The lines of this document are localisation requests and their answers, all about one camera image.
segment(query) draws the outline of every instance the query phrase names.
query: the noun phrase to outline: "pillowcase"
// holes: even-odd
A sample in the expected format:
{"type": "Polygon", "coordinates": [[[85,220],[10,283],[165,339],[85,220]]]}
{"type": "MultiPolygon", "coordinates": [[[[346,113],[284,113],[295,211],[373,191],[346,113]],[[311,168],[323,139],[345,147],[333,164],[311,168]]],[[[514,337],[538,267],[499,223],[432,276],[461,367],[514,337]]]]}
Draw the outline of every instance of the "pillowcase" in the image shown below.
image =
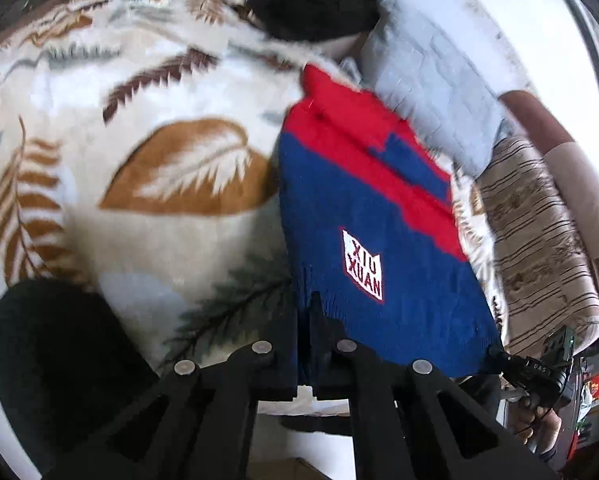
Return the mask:
{"type": "Polygon", "coordinates": [[[544,156],[582,235],[599,289],[599,175],[583,149],[537,98],[513,91],[505,93],[502,101],[544,156]]]}
{"type": "Polygon", "coordinates": [[[575,353],[584,350],[599,337],[599,294],[544,159],[528,138],[509,137],[495,147],[478,184],[508,304],[506,350],[537,357],[563,325],[575,330],[575,353]]]}
{"type": "Polygon", "coordinates": [[[470,61],[403,0],[377,0],[380,20],[359,59],[364,85],[430,148],[476,178],[507,136],[505,110],[470,61]]]}

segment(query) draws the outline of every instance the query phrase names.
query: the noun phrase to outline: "floral blanket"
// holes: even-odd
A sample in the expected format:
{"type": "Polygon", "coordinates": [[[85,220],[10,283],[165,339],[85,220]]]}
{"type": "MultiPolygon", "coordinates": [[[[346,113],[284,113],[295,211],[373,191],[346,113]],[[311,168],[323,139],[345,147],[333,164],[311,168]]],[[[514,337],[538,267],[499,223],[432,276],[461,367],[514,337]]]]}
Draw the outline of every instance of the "floral blanket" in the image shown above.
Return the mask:
{"type": "MultiPolygon", "coordinates": [[[[256,25],[244,0],[71,0],[1,45],[0,296],[90,286],[156,370],[256,338],[291,298],[274,149],[301,68],[352,85],[256,25]]],[[[506,339],[479,190],[436,157],[506,339]]]]}

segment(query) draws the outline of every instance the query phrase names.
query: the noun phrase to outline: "white pillow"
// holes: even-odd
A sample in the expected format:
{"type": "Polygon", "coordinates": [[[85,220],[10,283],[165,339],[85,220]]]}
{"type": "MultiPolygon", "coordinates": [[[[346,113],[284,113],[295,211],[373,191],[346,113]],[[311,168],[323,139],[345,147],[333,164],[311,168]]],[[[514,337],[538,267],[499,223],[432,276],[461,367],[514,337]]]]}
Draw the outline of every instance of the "white pillow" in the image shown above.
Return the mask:
{"type": "Polygon", "coordinates": [[[380,20],[361,51],[363,83],[419,138],[476,178],[509,134],[503,105],[446,34],[403,0],[377,0],[380,20]]]}

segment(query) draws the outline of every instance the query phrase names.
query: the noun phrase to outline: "brown leaf print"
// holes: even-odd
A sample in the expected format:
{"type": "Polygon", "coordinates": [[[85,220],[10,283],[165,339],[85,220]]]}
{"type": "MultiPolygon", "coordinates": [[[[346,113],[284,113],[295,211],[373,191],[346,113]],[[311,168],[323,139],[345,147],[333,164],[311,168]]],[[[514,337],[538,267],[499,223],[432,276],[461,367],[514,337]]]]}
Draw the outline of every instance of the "brown leaf print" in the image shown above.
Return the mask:
{"type": "Polygon", "coordinates": [[[15,149],[0,181],[0,257],[8,286],[26,278],[71,277],[85,283],[73,253],[60,243],[64,228],[54,198],[59,184],[59,144],[26,140],[15,149]]]}
{"type": "Polygon", "coordinates": [[[473,216],[484,214],[484,202],[482,201],[482,194],[477,187],[477,184],[473,182],[470,188],[470,208],[473,211],[473,216]]]}
{"type": "Polygon", "coordinates": [[[163,126],[119,169],[100,208],[198,215],[254,209],[275,195],[278,179],[247,140],[239,124],[223,119],[163,126]]]}
{"type": "Polygon", "coordinates": [[[277,52],[273,52],[271,50],[264,50],[260,52],[258,50],[253,50],[252,48],[248,48],[247,46],[232,43],[230,43],[229,46],[231,49],[243,54],[244,56],[260,61],[268,68],[275,70],[275,72],[291,72],[293,70],[303,69],[303,67],[297,63],[291,61],[290,59],[286,59],[285,57],[280,56],[277,52]]]}
{"type": "Polygon", "coordinates": [[[92,19],[88,16],[84,16],[80,12],[71,12],[61,17],[56,23],[44,28],[43,30],[35,30],[30,33],[21,44],[30,41],[33,45],[38,48],[43,47],[47,41],[56,38],[63,38],[67,36],[72,30],[78,28],[90,27],[92,25],[92,19]]]}
{"type": "Polygon", "coordinates": [[[108,5],[109,0],[100,0],[98,2],[89,2],[87,4],[82,5],[78,9],[75,9],[74,12],[88,12],[89,10],[101,9],[103,6],[108,5]]]}
{"type": "Polygon", "coordinates": [[[457,234],[462,249],[465,254],[472,254],[473,251],[481,247],[484,238],[478,235],[473,229],[470,222],[470,215],[464,210],[459,200],[453,201],[453,216],[455,217],[455,225],[457,225],[457,234]]]}
{"type": "Polygon", "coordinates": [[[230,8],[233,9],[234,12],[236,12],[237,17],[241,21],[248,23],[253,27],[259,28],[260,30],[264,29],[263,23],[254,13],[254,10],[252,10],[247,4],[235,4],[231,5],[230,8]]]}
{"type": "Polygon", "coordinates": [[[497,298],[493,296],[491,300],[491,313],[493,314],[493,319],[495,320],[495,325],[497,327],[497,332],[499,335],[502,335],[503,330],[503,313],[499,304],[497,303],[497,298]]]}
{"type": "Polygon", "coordinates": [[[171,57],[157,68],[140,72],[131,80],[116,87],[109,94],[103,111],[104,123],[107,124],[114,117],[119,104],[126,104],[126,102],[131,101],[139,88],[145,88],[151,84],[160,85],[161,83],[167,86],[171,78],[180,81],[183,73],[192,74],[193,69],[197,72],[205,72],[209,67],[217,66],[218,62],[217,57],[189,47],[185,54],[171,57]]]}
{"type": "Polygon", "coordinates": [[[188,10],[195,20],[203,20],[211,25],[223,25],[226,21],[222,0],[188,0],[188,10]]]}

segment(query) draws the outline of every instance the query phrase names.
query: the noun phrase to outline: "metal rivet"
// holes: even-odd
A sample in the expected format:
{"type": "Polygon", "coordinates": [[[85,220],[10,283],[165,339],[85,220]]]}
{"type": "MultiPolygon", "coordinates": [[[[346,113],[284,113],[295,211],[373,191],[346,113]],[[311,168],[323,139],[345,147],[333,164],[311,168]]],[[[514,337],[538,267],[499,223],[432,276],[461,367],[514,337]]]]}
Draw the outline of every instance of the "metal rivet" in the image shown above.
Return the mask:
{"type": "Polygon", "coordinates": [[[355,341],[351,341],[350,339],[340,339],[337,341],[337,349],[340,352],[346,352],[346,354],[349,354],[350,352],[356,351],[357,343],[355,343],[355,341]]]}
{"type": "Polygon", "coordinates": [[[433,365],[426,361],[426,359],[417,359],[417,361],[413,363],[413,370],[418,374],[426,375],[433,371],[433,365]]]}
{"type": "Polygon", "coordinates": [[[272,350],[272,345],[268,341],[256,341],[251,348],[256,354],[267,354],[272,350]]]}
{"type": "Polygon", "coordinates": [[[183,359],[175,364],[175,373],[177,375],[190,375],[194,371],[195,363],[188,359],[183,359]]]}

